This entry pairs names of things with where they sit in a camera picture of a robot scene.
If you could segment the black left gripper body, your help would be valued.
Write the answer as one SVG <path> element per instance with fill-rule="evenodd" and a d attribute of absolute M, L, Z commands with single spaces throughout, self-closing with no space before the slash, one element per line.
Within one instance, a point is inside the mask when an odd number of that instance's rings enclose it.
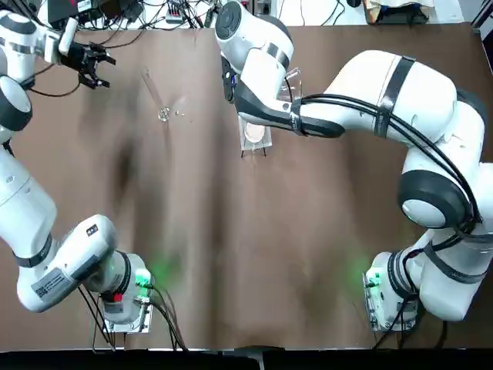
<path fill-rule="evenodd" d="M 88 72 L 91 67 L 91 52 L 89 44 L 74 42 L 70 45 L 68 54 L 60 56 L 59 63 L 77 72 Z"/>

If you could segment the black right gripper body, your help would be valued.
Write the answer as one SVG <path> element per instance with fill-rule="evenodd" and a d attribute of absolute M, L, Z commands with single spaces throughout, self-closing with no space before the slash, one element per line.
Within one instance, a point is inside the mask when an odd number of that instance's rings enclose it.
<path fill-rule="evenodd" d="M 234 89 L 237 85 L 237 73 L 225 57 L 221 58 L 223 91 L 225 100 L 234 103 Z"/>

